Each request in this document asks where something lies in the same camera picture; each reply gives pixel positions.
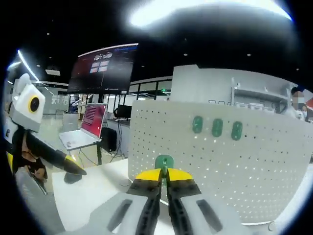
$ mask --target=laptop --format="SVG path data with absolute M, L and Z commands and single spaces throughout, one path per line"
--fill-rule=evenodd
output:
M 106 104 L 87 104 L 81 128 L 59 134 L 59 138 L 67 151 L 91 146 L 101 141 L 100 135 L 105 110 Z

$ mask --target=monitor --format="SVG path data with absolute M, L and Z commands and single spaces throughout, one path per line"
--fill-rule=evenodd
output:
M 106 110 L 105 104 L 100 103 L 87 104 L 81 129 L 89 132 L 96 138 L 100 138 L 105 110 Z
M 119 104 L 117 109 L 114 111 L 114 115 L 117 118 L 131 118 L 132 107 L 128 105 Z
M 79 55 L 68 94 L 126 94 L 138 43 L 102 48 Z

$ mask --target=robot eye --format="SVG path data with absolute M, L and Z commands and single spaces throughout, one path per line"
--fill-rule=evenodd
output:
M 32 113 L 36 112 L 39 107 L 39 99 L 38 97 L 33 97 L 29 102 L 29 109 Z

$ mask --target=white table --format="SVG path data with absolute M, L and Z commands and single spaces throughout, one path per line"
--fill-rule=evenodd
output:
M 129 186 L 121 186 L 120 182 L 128 179 L 128 159 L 118 162 L 94 166 L 85 169 L 86 176 L 72 185 L 64 182 L 65 172 L 52 174 L 54 196 L 59 216 L 66 231 L 74 231 L 89 221 L 89 216 L 101 204 L 118 192 L 126 192 Z M 310 164 L 299 189 L 282 214 L 276 219 L 276 234 L 288 225 L 296 215 L 298 208 L 306 200 L 313 181 L 313 165 Z M 268 225 L 249 226 L 251 231 L 268 232 Z M 160 216 L 155 235 L 174 235 L 168 207 L 160 203 Z
M 56 206 L 66 231 L 81 228 L 89 221 L 92 211 L 129 186 L 119 183 L 128 179 L 128 159 L 86 168 L 87 175 L 70 185 L 64 182 L 65 172 L 52 174 Z M 160 216 L 155 235 L 175 235 L 168 207 L 160 203 Z

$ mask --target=pegboard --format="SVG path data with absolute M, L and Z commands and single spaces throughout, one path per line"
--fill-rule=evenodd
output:
M 202 132 L 192 122 L 203 117 Z M 223 132 L 212 136 L 212 123 Z M 243 124 L 238 141 L 233 123 Z M 313 125 L 279 114 L 227 105 L 135 101 L 129 146 L 129 178 L 153 169 L 160 154 L 189 172 L 203 193 L 222 198 L 242 223 L 275 220 L 298 189 L 313 152 Z M 167 202 L 166 188 L 162 200 Z

